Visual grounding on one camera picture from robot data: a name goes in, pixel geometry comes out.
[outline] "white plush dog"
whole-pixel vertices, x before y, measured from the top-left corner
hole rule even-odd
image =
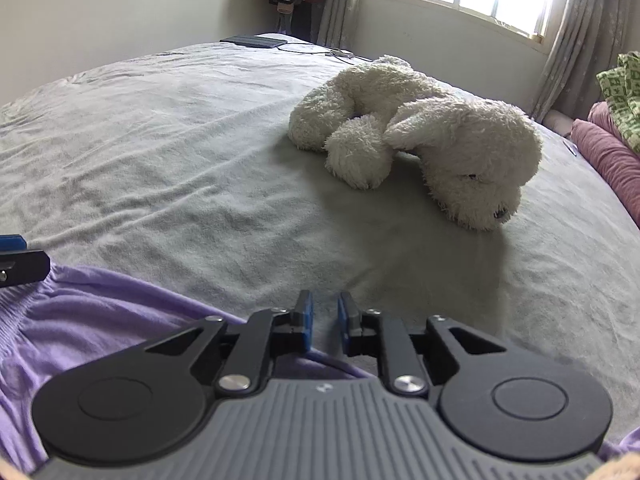
[[[411,152],[447,215],[479,230],[513,215],[542,156],[519,108],[460,98],[391,56],[309,92],[290,115],[289,137],[301,149],[327,150],[327,169],[359,189],[382,183],[397,150]]]

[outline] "window sill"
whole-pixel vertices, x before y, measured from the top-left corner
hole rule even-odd
[[[482,14],[475,13],[470,9],[464,9],[464,8],[455,9],[451,7],[449,4],[447,4],[446,2],[441,2],[439,0],[395,0],[395,1],[403,2],[406,4],[422,6],[422,7],[436,5],[443,9],[446,9],[447,12],[455,12],[457,15],[462,16],[463,19],[469,20],[470,22],[473,22],[475,24],[484,25],[485,27],[490,28],[495,32],[498,32],[499,34],[507,36],[512,40],[519,41],[520,43],[525,44],[528,47],[534,50],[537,50],[538,52],[541,52],[542,54],[548,55],[551,50],[550,41],[547,38],[543,40],[543,43],[537,43],[536,41],[532,40],[531,38],[528,38],[527,36],[524,36],[523,34],[519,34],[513,30],[510,30],[506,27],[499,25],[498,23],[492,22],[491,17],[485,18]]]

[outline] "green patterned fabric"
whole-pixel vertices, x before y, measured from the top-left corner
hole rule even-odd
[[[618,66],[600,72],[597,78],[620,134],[640,153],[640,55],[619,54]]]

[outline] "gray curtain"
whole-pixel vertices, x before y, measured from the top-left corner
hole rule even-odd
[[[351,49],[360,0],[325,0],[317,44]]]
[[[567,0],[558,35],[538,82],[531,116],[551,108],[586,119],[600,99],[596,74],[616,65],[630,0]]]

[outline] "gray bed sheet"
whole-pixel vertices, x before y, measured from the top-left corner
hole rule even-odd
[[[640,236],[609,186],[540,127],[540,171],[496,232],[448,221],[408,156],[353,190],[286,137],[344,67],[203,44],[38,88],[0,108],[0,231],[243,317],[311,288],[333,355],[343,289],[407,324],[452,316],[594,374],[610,438],[640,425]]]

